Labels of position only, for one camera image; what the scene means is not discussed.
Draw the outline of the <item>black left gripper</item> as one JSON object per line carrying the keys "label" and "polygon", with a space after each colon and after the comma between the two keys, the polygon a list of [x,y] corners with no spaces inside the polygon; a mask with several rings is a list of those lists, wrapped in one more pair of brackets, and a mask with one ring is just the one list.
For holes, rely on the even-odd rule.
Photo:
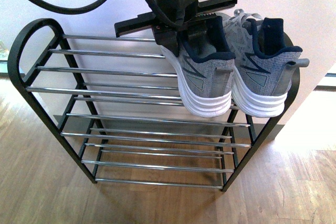
{"label": "black left gripper", "polygon": [[155,42],[171,51],[177,50],[176,34],[187,30],[188,42],[198,56],[205,56],[205,21],[219,10],[229,9],[237,0],[145,0],[151,12],[115,23],[117,37],[152,29]]}

